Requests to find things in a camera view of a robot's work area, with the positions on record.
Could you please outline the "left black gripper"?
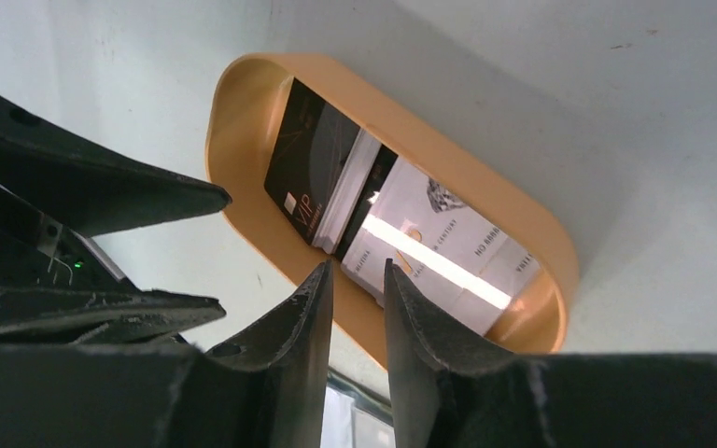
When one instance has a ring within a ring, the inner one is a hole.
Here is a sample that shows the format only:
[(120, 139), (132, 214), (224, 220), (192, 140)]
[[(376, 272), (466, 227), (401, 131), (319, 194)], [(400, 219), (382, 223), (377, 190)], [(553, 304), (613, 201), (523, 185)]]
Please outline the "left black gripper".
[(145, 343), (226, 315), (213, 298), (136, 290), (75, 232), (214, 214), (232, 201), (224, 188), (122, 156), (1, 96), (0, 184), (0, 285), (10, 286), (0, 286), (0, 344)]

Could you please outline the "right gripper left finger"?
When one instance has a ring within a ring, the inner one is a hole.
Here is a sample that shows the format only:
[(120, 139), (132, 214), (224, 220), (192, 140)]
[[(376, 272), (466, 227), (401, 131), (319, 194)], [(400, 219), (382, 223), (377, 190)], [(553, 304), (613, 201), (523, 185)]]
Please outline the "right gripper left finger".
[(0, 345), (0, 447), (317, 447), (333, 269), (207, 352)]

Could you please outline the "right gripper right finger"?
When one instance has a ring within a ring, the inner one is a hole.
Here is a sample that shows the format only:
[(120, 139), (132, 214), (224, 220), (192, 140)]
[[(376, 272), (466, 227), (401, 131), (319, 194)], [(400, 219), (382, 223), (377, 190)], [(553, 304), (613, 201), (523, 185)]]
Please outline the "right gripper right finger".
[(717, 447), (717, 354), (516, 354), (385, 267), (400, 447)]

